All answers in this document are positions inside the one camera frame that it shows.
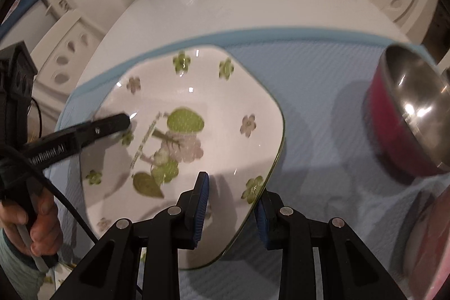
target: plate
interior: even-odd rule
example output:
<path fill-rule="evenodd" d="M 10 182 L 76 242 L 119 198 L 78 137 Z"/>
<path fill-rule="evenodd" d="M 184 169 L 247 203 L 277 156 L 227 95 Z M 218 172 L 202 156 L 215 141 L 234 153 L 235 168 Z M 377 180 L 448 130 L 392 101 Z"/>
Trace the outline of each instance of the plate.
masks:
<path fill-rule="evenodd" d="M 265 187 L 284 140 L 272 96 L 231 55 L 199 46 L 129 69 L 94 119 L 125 112 L 131 128 L 80 160 L 87 216 L 98 236 L 120 218 L 141 221 L 174 205 L 200 171 L 210 175 L 202 239 L 179 267 L 218 259 Z"/>

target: white table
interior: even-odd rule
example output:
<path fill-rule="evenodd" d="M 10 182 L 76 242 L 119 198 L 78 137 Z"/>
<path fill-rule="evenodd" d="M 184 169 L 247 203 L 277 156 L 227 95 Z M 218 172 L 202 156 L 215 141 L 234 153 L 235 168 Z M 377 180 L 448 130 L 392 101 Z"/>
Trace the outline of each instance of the white table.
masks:
<path fill-rule="evenodd" d="M 352 30 L 408 42 L 368 0 L 136 0 L 105 36 L 78 85 L 173 42 L 277 26 Z"/>

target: light blue cloth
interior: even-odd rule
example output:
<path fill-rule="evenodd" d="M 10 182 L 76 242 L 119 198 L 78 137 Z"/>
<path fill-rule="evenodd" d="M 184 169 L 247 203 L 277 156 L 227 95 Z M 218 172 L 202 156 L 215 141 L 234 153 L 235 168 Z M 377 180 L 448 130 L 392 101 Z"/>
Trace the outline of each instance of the light blue cloth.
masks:
<path fill-rule="evenodd" d="M 286 120 L 286 141 L 267 188 L 305 216 L 342 217 L 381 263 L 401 279 L 409 232 L 430 193 L 447 178 L 412 180 L 382 163 L 367 114 L 367 90 L 391 40 L 334 30 L 246 30 L 204 36 L 155 50 L 94 78 L 74 91 L 58 122 L 64 128 L 97 110 L 119 77 L 149 57 L 194 45 L 226 49 L 275 97 Z M 414 47 L 431 60 L 421 47 Z M 51 180 L 84 214 L 79 159 L 54 166 Z M 89 242 L 60 210 L 64 259 L 81 257 Z M 223 258 L 181 271 L 182 299 L 277 299 L 281 252 L 260 243 L 253 217 Z"/>

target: cable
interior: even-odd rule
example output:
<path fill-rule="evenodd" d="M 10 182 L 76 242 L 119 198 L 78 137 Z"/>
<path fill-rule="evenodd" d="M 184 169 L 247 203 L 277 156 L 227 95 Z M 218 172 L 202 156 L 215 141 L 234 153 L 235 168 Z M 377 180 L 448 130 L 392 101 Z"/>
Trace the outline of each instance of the cable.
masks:
<path fill-rule="evenodd" d="M 55 185 L 53 185 L 53 183 L 51 183 L 51 181 L 46 176 L 44 176 L 42 172 L 37 170 L 24 155 L 22 155 L 16 149 L 8 145 L 0 145 L 0 156 L 9 158 L 12 161 L 20 163 L 20 165 L 24 167 L 31 176 L 35 177 L 46 189 L 48 189 L 53 194 L 53 196 L 55 196 L 67 208 L 67 210 L 75 218 L 76 222 L 81 226 L 81 228 L 85 231 L 88 237 L 94 242 L 94 244 L 98 242 L 98 238 L 92 232 L 89 225 L 86 223 L 86 221 L 84 221 L 84 219 L 75 209 L 75 207 L 73 207 L 73 205 L 66 198 L 66 196 L 64 196 L 62 192 L 58 190 L 55 187 Z M 142 295 L 142 289 L 137 284 L 136 289 L 139 292 L 139 294 Z"/>
<path fill-rule="evenodd" d="M 39 107 L 39 103 L 37 103 L 37 101 L 33 97 L 31 97 L 31 100 L 36 105 L 37 113 L 39 114 L 39 137 L 42 137 L 42 115 L 41 115 L 41 109 Z"/>

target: human hand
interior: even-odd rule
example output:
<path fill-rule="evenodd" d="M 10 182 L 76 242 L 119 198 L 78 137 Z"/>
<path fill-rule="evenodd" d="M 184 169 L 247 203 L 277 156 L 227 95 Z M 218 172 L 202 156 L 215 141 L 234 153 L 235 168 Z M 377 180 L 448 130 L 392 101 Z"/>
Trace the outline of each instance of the human hand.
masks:
<path fill-rule="evenodd" d="M 30 230 L 33 241 L 31 252 L 37 257 L 53 255 L 62 245 L 62 231 L 58 220 L 58 207 L 55 205 L 53 195 L 45 188 L 37 198 L 37 207 L 39 209 L 37 219 Z M 17 224 L 27 223 L 28 215 L 25 210 L 13 201 L 2 200 L 0 220 L 11 243 L 20 252 L 31 255 L 16 227 Z"/>

